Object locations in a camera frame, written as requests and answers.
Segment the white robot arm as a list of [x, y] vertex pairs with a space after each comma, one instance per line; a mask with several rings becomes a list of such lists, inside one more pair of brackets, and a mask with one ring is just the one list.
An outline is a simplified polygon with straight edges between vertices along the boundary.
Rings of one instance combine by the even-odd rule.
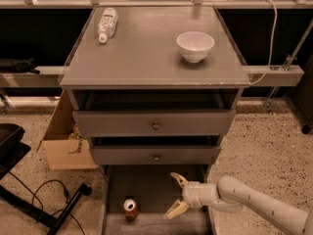
[[239, 179], [222, 176], [216, 183], [188, 181], [171, 172], [182, 190], [164, 217], [172, 219], [188, 209], [211, 207], [220, 212], [239, 212], [246, 206], [286, 235], [313, 235], [313, 210], [303, 211], [259, 192]]

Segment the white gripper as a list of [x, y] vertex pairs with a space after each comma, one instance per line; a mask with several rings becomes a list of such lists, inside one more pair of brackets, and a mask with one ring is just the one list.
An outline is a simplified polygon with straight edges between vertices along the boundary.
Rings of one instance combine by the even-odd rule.
[[165, 219], [172, 219], [183, 214], [188, 208], [200, 208], [213, 206], [218, 201], [217, 187], [214, 183], [200, 183], [188, 181], [184, 176], [176, 172], [170, 173], [182, 190], [184, 201], [177, 200], [163, 216]]

